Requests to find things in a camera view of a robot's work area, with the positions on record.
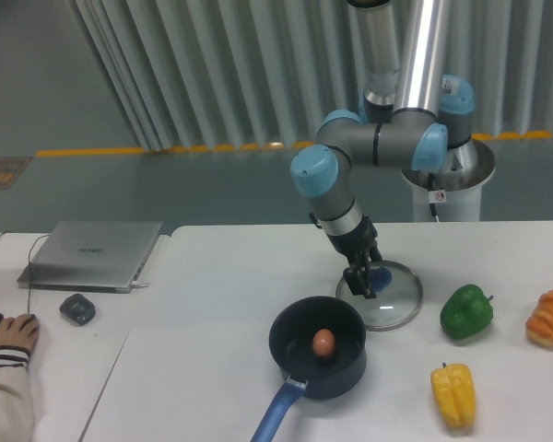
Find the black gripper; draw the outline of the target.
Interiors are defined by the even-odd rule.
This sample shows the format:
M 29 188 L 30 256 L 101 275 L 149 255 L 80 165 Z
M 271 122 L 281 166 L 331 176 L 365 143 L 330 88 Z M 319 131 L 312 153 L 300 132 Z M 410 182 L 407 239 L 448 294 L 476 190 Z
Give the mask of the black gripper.
M 327 234 L 334 249 L 347 259 L 349 267 L 343 271 L 343 278 L 353 296 L 363 296 L 366 299 L 376 297 L 372 268 L 367 262 L 383 260 L 377 236 L 376 228 L 365 215 L 350 232 L 344 235 Z

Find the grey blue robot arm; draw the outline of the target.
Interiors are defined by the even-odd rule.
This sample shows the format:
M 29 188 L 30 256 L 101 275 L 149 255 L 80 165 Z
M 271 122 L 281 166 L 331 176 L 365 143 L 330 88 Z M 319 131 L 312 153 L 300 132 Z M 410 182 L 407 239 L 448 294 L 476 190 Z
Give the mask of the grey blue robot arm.
M 368 79 L 364 115 L 330 112 L 315 143 L 290 164 L 298 192 L 307 199 L 312 222 L 347 258 L 343 278 L 352 295 L 374 298 L 382 277 L 377 231 L 363 213 L 349 177 L 355 165 L 437 171 L 444 167 L 449 131 L 440 122 L 441 80 L 451 2 L 412 3 L 406 33 L 399 34 L 390 1 L 351 1 Z

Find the striped cream sleeve forearm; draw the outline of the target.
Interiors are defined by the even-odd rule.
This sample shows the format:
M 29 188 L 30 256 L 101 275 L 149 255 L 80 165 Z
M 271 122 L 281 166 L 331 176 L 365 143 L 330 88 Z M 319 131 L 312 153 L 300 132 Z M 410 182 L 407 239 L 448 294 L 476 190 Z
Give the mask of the striped cream sleeve forearm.
M 0 441 L 32 439 L 34 412 L 28 363 L 28 350 L 0 346 Z

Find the person's hand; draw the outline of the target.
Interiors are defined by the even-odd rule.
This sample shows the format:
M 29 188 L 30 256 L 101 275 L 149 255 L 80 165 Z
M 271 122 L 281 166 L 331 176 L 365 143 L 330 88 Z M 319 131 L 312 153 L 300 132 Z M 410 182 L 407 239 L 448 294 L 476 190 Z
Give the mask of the person's hand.
M 0 322 L 0 350 L 15 349 L 30 355 L 38 341 L 39 332 L 40 323 L 33 314 L 3 318 Z

